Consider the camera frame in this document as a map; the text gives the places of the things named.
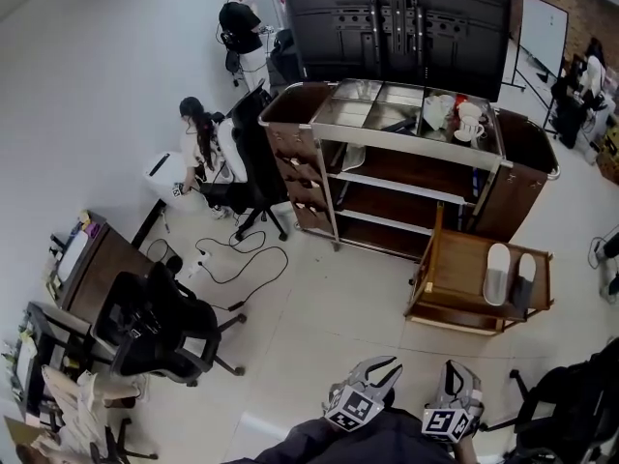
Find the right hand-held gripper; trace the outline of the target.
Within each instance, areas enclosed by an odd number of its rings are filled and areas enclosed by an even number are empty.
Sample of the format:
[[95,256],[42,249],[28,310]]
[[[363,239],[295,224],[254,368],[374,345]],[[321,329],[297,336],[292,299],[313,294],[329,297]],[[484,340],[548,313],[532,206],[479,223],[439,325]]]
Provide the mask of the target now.
[[438,395],[424,410],[422,433],[439,442],[457,444],[477,431],[484,410],[481,379],[465,365],[447,360]]

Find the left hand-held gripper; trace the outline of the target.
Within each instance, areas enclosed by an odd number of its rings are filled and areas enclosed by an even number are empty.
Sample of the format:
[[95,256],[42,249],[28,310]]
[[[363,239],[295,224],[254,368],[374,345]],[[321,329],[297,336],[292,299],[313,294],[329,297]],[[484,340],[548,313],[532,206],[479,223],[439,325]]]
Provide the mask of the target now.
[[394,385],[403,371],[401,364],[380,381],[372,383],[370,374],[392,364],[395,356],[378,356],[359,362],[347,377],[329,390],[323,404],[323,417],[335,428],[352,432],[373,420],[394,398]]

